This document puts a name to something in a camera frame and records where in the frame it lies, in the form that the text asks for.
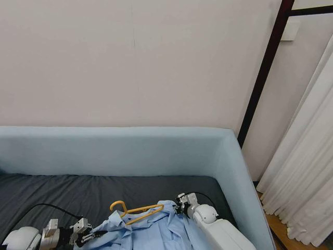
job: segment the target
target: wall switch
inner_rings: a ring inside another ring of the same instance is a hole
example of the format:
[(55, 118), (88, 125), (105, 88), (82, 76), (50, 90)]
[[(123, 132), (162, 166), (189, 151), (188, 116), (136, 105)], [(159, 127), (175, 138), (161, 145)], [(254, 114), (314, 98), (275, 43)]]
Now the wall switch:
[(288, 20), (281, 41), (293, 41), (301, 25), (300, 20)]

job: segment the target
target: blue shirt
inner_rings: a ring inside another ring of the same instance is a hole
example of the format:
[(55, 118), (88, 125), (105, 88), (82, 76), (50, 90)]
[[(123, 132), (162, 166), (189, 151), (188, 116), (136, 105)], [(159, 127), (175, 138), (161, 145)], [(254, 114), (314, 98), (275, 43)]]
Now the blue shirt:
[(113, 212), (107, 220), (94, 228), (95, 231), (108, 231), (99, 238), (87, 242), (75, 250), (108, 249), (108, 250), (211, 250), (205, 235), (195, 223), (184, 215), (177, 215), (173, 201), (159, 201), (164, 209), (131, 225), (135, 219), (158, 208), (151, 208), (141, 214)]

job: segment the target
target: bed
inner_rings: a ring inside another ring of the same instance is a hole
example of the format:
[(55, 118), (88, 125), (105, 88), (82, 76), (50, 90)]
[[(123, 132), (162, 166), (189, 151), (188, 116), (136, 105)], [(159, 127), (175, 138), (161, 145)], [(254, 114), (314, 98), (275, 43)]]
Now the bed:
[[(0, 127), (0, 172), (1, 238), (36, 203), (58, 205), (97, 226), (115, 200), (135, 208), (197, 191), (258, 250), (275, 249), (229, 129)], [(50, 218), (73, 223), (62, 212), (37, 207), (18, 226), (41, 229)]]

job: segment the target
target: hanger hook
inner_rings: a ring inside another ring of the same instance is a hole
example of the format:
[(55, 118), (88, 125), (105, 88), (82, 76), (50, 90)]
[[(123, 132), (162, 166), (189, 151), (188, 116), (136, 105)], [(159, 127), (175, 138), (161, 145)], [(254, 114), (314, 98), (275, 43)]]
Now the hanger hook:
[(126, 208), (126, 205), (125, 205), (125, 202), (124, 202), (124, 201), (116, 201), (116, 202), (112, 203), (112, 204), (110, 205), (110, 211), (112, 211), (112, 210), (113, 210), (113, 207), (114, 207), (115, 205), (117, 205), (117, 204), (121, 204), (121, 205), (123, 206), (124, 213), (123, 213), (120, 217), (124, 217), (125, 214), (127, 214), (127, 208)]

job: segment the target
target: black metal frame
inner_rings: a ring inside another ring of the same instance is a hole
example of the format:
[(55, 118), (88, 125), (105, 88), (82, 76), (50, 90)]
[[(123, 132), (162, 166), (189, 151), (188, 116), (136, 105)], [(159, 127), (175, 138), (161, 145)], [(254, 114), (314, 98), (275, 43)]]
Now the black metal frame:
[(261, 62), (260, 70), (255, 81), (253, 91), (246, 109), (244, 119), (238, 134), (238, 143), (243, 146), (246, 135), (249, 131), (255, 109), (257, 108), (260, 95), (265, 86), (268, 73), (270, 72), (277, 48), (279, 46), (283, 31), (285, 30), (288, 18), (291, 16), (317, 15), (333, 13), (333, 5), (324, 7), (314, 7), (306, 9), (293, 9), (294, 0), (282, 0), (279, 12), (277, 14), (273, 30), (268, 42), (264, 58)]

